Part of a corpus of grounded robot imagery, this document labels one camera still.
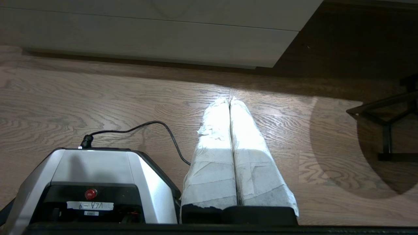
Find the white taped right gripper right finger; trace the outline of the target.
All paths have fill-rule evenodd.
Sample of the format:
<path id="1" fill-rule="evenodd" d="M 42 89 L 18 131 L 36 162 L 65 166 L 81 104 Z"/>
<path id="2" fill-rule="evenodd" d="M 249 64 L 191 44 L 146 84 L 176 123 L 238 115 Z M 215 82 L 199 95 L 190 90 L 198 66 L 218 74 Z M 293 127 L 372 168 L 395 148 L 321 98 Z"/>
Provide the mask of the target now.
<path id="1" fill-rule="evenodd" d="M 239 204 L 290 207 L 299 216 L 296 198 L 263 135 L 246 104 L 236 98 L 230 101 L 230 122 Z"/>

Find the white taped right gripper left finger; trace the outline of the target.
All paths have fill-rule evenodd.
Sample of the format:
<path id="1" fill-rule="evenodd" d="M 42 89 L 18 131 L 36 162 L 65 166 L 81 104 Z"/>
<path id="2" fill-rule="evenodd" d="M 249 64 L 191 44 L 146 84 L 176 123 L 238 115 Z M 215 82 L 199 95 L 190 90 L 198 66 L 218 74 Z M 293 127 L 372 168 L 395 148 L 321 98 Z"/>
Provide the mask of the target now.
<path id="1" fill-rule="evenodd" d="M 182 206 L 236 206 L 230 109 L 226 98 L 209 104 L 197 133 L 198 142 L 183 182 Z"/>

